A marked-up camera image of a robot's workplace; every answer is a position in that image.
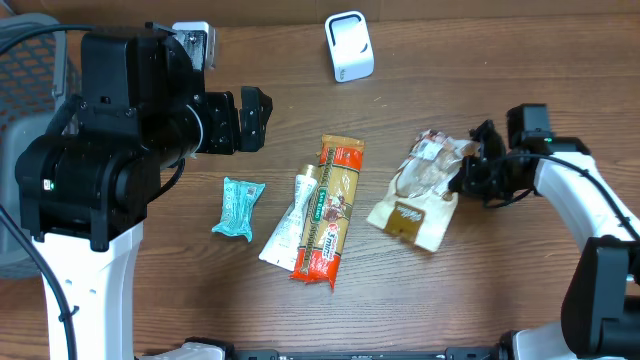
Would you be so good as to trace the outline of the teal snack bar wrapper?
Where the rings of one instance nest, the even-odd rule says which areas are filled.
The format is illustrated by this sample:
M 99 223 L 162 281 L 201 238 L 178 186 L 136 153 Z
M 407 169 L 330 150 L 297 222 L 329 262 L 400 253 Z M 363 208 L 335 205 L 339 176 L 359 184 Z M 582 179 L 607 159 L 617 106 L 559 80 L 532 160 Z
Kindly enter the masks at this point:
M 224 178 L 223 202 L 220 222 L 212 227 L 212 233 L 228 237 L 244 237 L 253 240 L 251 219 L 253 209 L 266 185 Z

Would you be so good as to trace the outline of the beige resealable pouch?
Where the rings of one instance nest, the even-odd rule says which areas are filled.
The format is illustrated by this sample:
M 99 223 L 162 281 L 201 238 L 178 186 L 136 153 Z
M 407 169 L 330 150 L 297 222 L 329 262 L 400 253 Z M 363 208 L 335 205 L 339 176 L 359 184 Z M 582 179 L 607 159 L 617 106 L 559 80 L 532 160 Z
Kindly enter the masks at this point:
M 463 158 L 478 149 L 475 141 L 456 140 L 440 131 L 420 133 L 387 193 L 369 213 L 368 223 L 424 250 L 437 251 L 458 204 L 449 182 Z

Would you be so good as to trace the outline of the orange spaghetti package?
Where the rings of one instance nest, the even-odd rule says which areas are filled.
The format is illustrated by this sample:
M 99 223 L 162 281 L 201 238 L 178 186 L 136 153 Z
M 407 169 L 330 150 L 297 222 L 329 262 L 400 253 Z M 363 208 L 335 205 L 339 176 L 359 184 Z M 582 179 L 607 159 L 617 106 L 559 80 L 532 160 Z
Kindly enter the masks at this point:
M 319 183 L 309 202 L 292 279 L 335 286 L 364 150 L 363 140 L 322 136 Z

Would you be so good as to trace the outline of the white tube with gold cap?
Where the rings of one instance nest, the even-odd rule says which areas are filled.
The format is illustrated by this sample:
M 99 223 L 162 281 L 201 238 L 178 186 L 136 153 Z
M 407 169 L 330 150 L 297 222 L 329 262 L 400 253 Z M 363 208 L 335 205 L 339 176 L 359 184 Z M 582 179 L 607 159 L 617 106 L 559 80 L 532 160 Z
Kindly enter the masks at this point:
M 259 259 L 288 271 L 293 271 L 297 249 L 302 241 L 309 201 L 318 185 L 319 169 L 303 165 L 294 181 L 293 201 L 280 219 Z

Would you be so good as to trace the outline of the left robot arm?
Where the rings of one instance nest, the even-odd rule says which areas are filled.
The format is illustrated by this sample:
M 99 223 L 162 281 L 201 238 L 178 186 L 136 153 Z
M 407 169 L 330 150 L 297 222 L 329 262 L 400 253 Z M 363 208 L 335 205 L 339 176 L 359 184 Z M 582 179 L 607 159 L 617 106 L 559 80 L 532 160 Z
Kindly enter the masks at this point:
M 217 34 L 204 21 L 87 26 L 81 91 L 15 166 L 11 229 L 40 268 L 53 359 L 130 359 L 133 283 L 148 205 L 195 154 L 255 152 L 271 98 L 209 92 Z

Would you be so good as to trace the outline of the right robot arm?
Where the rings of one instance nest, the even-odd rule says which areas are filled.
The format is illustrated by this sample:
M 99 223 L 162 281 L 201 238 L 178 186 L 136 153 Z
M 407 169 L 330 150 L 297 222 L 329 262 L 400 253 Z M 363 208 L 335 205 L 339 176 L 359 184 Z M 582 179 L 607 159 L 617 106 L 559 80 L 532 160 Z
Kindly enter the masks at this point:
M 589 148 L 559 137 L 544 104 L 506 114 L 507 137 L 492 121 L 470 130 L 479 150 L 467 155 L 449 188 L 486 208 L 530 193 L 556 210 L 581 257 L 561 306 L 561 318 L 502 336 L 500 359 L 636 359 L 639 299 L 626 292 L 639 280 L 639 220 L 600 175 Z

